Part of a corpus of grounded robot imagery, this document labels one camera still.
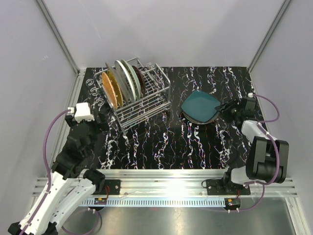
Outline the red floral plate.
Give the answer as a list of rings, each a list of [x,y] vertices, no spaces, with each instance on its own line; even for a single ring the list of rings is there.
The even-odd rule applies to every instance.
[[[141,71],[136,66],[132,66],[132,68],[134,69],[134,71],[135,71],[135,73],[136,73],[136,75],[138,77],[138,80],[139,80],[139,83],[140,83],[140,88],[141,88],[141,94],[144,97],[145,96],[145,91],[146,91],[144,76],[143,76]]]

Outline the white bottom plate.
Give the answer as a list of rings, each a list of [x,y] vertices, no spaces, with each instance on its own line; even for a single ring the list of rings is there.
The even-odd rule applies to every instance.
[[[136,101],[135,88],[129,72],[127,71],[126,67],[121,63],[121,61],[115,60],[114,64],[117,72],[119,73],[119,75],[126,84],[126,90],[128,91],[130,97],[129,99],[131,100],[131,102],[135,102]]]

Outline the yellow green woven plate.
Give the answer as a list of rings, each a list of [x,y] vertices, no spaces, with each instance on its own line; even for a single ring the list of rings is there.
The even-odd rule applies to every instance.
[[[110,82],[113,86],[113,89],[115,92],[115,97],[117,99],[117,104],[119,105],[120,108],[122,108],[123,107],[123,95],[122,95],[121,89],[117,83],[117,80],[115,79],[114,74],[110,70],[107,71],[107,75],[108,75]]]

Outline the dark bottom plate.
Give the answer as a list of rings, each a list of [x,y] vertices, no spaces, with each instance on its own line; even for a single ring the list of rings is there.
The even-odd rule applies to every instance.
[[[219,113],[216,112],[216,113],[214,114],[214,116],[213,116],[211,119],[209,119],[209,120],[207,120],[207,121],[205,121],[205,122],[201,122],[201,121],[198,121],[198,120],[195,120],[195,119],[191,118],[191,117],[188,116],[188,114],[186,114],[184,111],[182,111],[182,114],[185,116],[185,118],[186,118],[188,121],[190,121],[190,122],[192,122],[192,123],[194,123],[194,124],[197,124],[197,125],[206,125],[206,124],[212,123],[212,122],[214,122],[214,121],[217,119],[217,117],[218,117],[218,115],[219,115]]]

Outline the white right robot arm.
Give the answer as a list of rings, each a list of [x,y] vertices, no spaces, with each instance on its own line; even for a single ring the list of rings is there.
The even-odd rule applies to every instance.
[[[286,178],[289,144],[270,134],[263,127],[264,120],[255,118],[258,98],[259,95],[249,93],[247,97],[234,98],[215,108],[251,143],[246,165],[228,169],[217,183],[226,194],[233,194],[251,184],[281,184]]]

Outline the grey reindeer plate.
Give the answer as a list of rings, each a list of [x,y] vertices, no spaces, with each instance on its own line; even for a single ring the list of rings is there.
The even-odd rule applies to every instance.
[[[121,92],[123,94],[124,100],[126,104],[129,104],[129,92],[126,88],[126,85],[122,79],[122,77],[120,76],[120,74],[116,71],[116,69],[112,68],[107,62],[105,63],[106,67],[113,73],[117,84],[119,85]]]

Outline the teal square plate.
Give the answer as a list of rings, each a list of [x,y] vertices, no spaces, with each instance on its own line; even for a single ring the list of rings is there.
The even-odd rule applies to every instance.
[[[193,91],[182,103],[181,110],[191,118],[205,122],[211,119],[217,112],[216,106],[221,102],[211,94],[203,91]]]

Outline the orange woven plate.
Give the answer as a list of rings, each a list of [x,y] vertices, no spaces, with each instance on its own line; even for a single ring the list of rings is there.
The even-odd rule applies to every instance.
[[[117,109],[117,98],[115,96],[115,91],[113,85],[105,72],[102,72],[102,84],[104,86],[104,90],[106,92],[107,98],[109,100],[109,104],[116,110]]]

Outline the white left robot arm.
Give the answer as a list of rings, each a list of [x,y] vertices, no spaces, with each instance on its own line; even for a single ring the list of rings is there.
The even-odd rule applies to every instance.
[[[46,168],[47,184],[36,203],[24,219],[8,228],[12,235],[56,235],[83,200],[105,190],[105,175],[89,169],[78,185],[68,195],[65,194],[83,173],[98,134],[103,130],[100,118],[94,116],[89,108],[71,108],[65,114],[70,126],[67,141],[52,167]]]

